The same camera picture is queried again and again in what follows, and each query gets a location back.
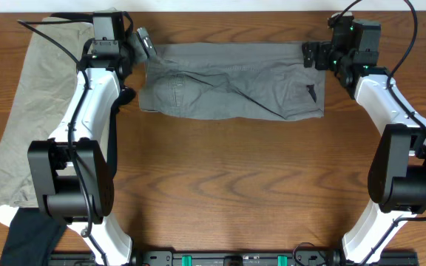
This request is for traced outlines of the grey shorts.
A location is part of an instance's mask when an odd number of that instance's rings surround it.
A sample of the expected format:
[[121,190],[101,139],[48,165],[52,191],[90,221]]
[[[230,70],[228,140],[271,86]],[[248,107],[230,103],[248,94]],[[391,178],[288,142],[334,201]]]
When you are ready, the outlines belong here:
[[293,122],[325,114],[325,73],[300,42],[165,44],[146,65],[144,112],[196,120]]

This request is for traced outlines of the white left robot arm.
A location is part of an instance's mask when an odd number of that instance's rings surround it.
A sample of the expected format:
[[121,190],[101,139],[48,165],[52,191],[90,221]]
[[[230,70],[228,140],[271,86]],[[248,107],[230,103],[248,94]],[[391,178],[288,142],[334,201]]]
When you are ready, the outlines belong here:
[[46,140],[27,151],[39,210],[74,230],[97,265],[141,265],[115,215],[116,115],[135,97],[124,85],[132,67],[154,58],[143,27],[95,29],[93,51],[76,58],[77,84],[65,115]]

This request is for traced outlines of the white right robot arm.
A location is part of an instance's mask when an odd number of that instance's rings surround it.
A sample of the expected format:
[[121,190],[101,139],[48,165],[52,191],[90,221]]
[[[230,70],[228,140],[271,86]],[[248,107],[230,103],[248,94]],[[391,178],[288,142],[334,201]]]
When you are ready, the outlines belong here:
[[381,25],[351,13],[328,19],[330,41],[302,45],[304,66],[330,70],[368,113],[380,141],[368,172],[370,201],[324,265],[417,265],[416,253],[386,251],[403,225],[426,220],[426,119],[377,64]]

